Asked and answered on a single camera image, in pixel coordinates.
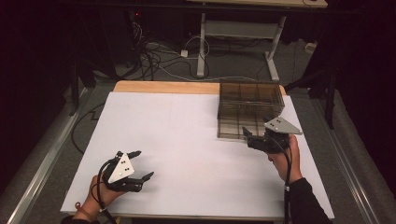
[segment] transparent container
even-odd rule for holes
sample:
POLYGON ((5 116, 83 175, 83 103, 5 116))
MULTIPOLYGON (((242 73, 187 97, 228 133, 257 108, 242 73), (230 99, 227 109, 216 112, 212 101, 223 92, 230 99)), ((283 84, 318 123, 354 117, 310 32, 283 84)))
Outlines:
POLYGON ((254 135, 264 133, 264 123, 282 113, 276 83, 222 80, 219 90, 218 137, 244 139, 242 127, 254 135))

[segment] white paper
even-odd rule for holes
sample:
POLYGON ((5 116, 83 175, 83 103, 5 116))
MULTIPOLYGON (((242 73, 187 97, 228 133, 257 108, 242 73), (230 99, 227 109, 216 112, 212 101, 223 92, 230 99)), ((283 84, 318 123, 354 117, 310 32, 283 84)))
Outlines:
MULTIPOLYGON (((124 216, 282 218, 283 181, 259 150, 242 140, 217 138, 219 97, 211 94, 111 92, 61 211, 84 202, 92 176, 118 151, 132 159, 143 189, 118 198, 108 210, 124 216)), ((289 96, 282 117, 301 129, 289 96)), ((334 218, 303 135, 297 135, 304 177, 334 218)))

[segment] gray floor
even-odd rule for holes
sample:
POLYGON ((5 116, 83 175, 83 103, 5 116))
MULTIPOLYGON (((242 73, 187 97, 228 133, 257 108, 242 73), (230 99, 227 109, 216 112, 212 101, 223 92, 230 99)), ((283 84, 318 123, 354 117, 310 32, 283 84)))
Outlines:
MULTIPOLYGON (((304 52, 305 44, 303 41, 299 41, 278 46, 274 59, 280 84, 286 85, 302 76, 311 57, 309 53, 304 52)), ((231 52, 226 50, 229 45, 221 41, 213 42, 213 45, 210 46, 210 53, 206 58, 209 67, 209 77, 207 78, 238 76, 270 80, 268 68, 262 57, 262 50, 269 48, 268 42, 262 41, 254 48, 240 48, 232 45, 231 52)), ((161 55, 163 61, 176 56, 163 52, 157 53, 161 55)), ((190 63, 192 72, 196 70, 195 60, 183 61, 190 63)), ((118 69, 120 73, 126 70, 124 66, 118 66, 118 69)), ((179 77, 193 79, 189 75, 189 67, 186 63, 176 63, 166 67, 165 70, 166 72, 159 70, 155 74, 154 80, 185 81, 179 77)), ((217 82, 219 80, 211 79, 210 81, 217 82)), ((79 117, 76 119, 83 118, 83 115, 89 113, 95 106, 104 103, 114 85, 113 81, 98 78, 97 86, 88 90, 81 97, 82 106, 79 117)), ((289 92, 289 95, 291 95, 306 140, 331 200, 335 214, 333 223, 396 223, 394 214, 396 204, 393 195, 368 156, 353 123, 347 116, 338 92, 334 101, 334 130, 330 130, 323 120, 322 99, 310 99, 307 90, 304 89, 293 90, 289 92)), ((14 180, 1 195, 0 223, 7 223, 10 220, 50 149, 54 145, 60 144, 59 137, 62 136, 64 127, 70 119, 68 113, 72 106, 70 93, 66 92, 65 96, 68 103, 65 105, 64 111, 53 122, 15 175, 14 180)), ((95 117, 99 118, 101 107, 95 111, 95 117)), ((84 117, 76 127, 74 131, 76 144, 82 150, 88 145, 95 124, 96 121, 92 120, 90 114, 84 117)), ((66 216, 59 211, 82 154, 73 145, 69 134, 61 143, 59 158, 52 158, 54 163, 53 167, 49 168, 48 178, 45 178, 43 186, 38 188, 37 193, 34 194, 31 206, 26 208, 21 223, 59 223, 62 217, 66 216)), ((127 218, 121 220, 121 223, 130 222, 131 220, 127 218)))

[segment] human hand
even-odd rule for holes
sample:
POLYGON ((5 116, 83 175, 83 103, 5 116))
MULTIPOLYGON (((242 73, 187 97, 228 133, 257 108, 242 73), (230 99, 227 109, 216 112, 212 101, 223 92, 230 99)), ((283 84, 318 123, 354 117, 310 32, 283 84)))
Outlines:
MULTIPOLYGON (((92 178, 90 188, 88 190, 87 198, 85 199, 84 204, 81 206, 82 211, 77 211, 76 214, 73 216, 73 219, 84 219, 89 222, 96 220, 96 217, 101 209, 99 203, 96 201, 98 199, 97 180, 98 180, 98 175, 95 175, 92 178)), ((105 206, 111 205, 114 202, 114 200, 116 200, 124 193, 125 193, 124 191, 116 192, 114 190, 108 189, 105 183, 103 182, 103 179, 101 178, 100 195, 102 202, 105 204, 105 206)))
MULTIPOLYGON (((290 148, 286 149, 286 153, 288 154, 291 162, 291 171, 290 171, 290 181, 292 182, 303 178, 300 170, 300 149, 298 148, 297 138, 293 134, 289 134, 289 145, 290 148)), ((283 153, 270 154, 267 153, 268 161, 271 161, 277 172, 279 173, 280 178, 286 180, 286 175, 288 173, 288 162, 283 153)))

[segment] black cable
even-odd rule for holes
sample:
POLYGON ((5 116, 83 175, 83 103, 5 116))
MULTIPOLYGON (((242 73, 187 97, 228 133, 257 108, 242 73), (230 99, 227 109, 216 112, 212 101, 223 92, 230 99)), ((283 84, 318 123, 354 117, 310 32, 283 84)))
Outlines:
POLYGON ((80 123, 87 115, 89 115, 89 114, 92 114, 91 120, 98 120, 98 119, 95 118, 95 114, 96 114, 95 109, 97 109, 98 107, 100 107, 100 106, 102 106, 102 105, 104 105, 104 104, 105 104, 105 103, 101 103, 101 104, 95 106, 94 108, 92 108, 90 111, 88 111, 84 116, 81 117, 81 119, 79 119, 79 120, 76 122, 75 126, 74 126, 73 129, 72 129, 72 134, 71 134, 72 143, 73 143, 73 145, 75 146, 75 148, 77 149, 77 151, 79 151, 79 152, 80 152, 81 154, 83 154, 83 155, 84 155, 84 152, 83 152, 82 149, 77 145, 76 140, 75 140, 75 130, 76 130, 77 126, 79 125, 79 123, 80 123))
POLYGON ((288 156, 288 153, 286 152, 286 150, 271 136, 267 135, 268 138, 270 138, 274 143, 276 143, 276 145, 280 148, 281 152, 283 153, 283 155, 285 156, 286 162, 288 163, 288 171, 286 172, 286 178, 285 178, 285 191, 284 191, 284 209, 285 209, 285 224, 289 224, 289 200, 290 200, 290 195, 289 195, 289 191, 290 191, 290 173, 291 173, 291 158, 292 158, 292 154, 291 154, 291 148, 289 145, 289 149, 290 149, 290 158, 288 156))
POLYGON ((117 224, 116 220, 114 219, 113 216, 111 216, 111 214, 107 211, 106 205, 105 203, 102 201, 102 197, 100 194, 100 181, 102 178, 102 172, 104 171, 104 169, 111 163, 113 162, 115 159, 109 160, 107 162, 105 162, 105 164, 102 165, 102 167, 99 170, 99 174, 97 177, 97 183, 96 183, 96 193, 97 193, 97 202, 99 203, 99 206, 101 208, 101 212, 105 214, 105 216, 107 217, 108 220, 111 221, 112 224, 117 224))

